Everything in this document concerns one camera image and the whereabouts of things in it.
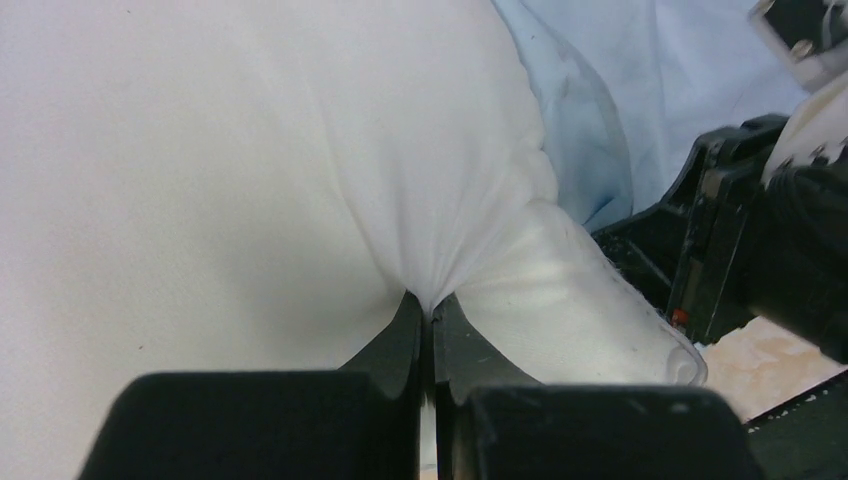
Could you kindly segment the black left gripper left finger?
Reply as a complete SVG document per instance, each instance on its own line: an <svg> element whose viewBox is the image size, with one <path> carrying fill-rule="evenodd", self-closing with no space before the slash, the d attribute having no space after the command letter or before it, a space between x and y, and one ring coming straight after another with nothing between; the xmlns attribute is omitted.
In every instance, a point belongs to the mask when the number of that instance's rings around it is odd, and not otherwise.
<svg viewBox="0 0 848 480"><path fill-rule="evenodd" d="M113 403L84 479L415 479L423 311L336 370L155 373Z"/></svg>

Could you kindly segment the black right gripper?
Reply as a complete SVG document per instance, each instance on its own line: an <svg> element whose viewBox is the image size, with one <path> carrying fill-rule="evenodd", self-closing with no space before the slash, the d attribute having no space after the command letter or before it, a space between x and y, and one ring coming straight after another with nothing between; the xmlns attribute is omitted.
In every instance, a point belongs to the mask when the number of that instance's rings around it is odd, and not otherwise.
<svg viewBox="0 0 848 480"><path fill-rule="evenodd" d="M604 254L692 341L764 317L847 360L847 141L819 143L763 179L780 115L700 135L647 210L597 230Z"/></svg>

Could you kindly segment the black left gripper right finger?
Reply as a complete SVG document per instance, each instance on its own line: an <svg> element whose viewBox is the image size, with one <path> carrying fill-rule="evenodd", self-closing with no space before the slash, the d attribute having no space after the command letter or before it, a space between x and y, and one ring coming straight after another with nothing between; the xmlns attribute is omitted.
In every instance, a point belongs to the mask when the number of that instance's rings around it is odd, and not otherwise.
<svg viewBox="0 0 848 480"><path fill-rule="evenodd" d="M760 479L728 404L690 386L543 385L449 297L434 311L442 479Z"/></svg>

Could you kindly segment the light blue pillowcase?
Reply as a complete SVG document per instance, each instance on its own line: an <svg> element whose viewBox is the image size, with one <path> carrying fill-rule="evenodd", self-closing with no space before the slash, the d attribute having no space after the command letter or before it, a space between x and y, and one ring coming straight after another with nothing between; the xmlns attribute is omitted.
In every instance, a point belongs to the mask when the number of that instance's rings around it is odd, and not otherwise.
<svg viewBox="0 0 848 480"><path fill-rule="evenodd" d="M590 231L654 204L695 139L805 92L746 1L499 1L539 103L559 205Z"/></svg>

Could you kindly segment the white pillow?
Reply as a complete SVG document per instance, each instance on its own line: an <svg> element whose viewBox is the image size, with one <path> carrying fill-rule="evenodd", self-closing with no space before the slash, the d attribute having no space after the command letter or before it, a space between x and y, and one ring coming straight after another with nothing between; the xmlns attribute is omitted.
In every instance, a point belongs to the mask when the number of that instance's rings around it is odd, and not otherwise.
<svg viewBox="0 0 848 480"><path fill-rule="evenodd" d="M604 258L630 162L520 1L5 1L1 475L162 370L335 368L411 293L544 383L700 385Z"/></svg>

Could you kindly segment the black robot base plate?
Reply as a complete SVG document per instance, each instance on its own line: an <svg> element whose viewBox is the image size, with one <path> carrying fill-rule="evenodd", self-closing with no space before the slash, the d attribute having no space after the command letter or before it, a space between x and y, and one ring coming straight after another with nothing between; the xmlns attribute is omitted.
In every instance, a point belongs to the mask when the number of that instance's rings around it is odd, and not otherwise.
<svg viewBox="0 0 848 480"><path fill-rule="evenodd" d="M746 428L767 479L845 479L847 373L764 412Z"/></svg>

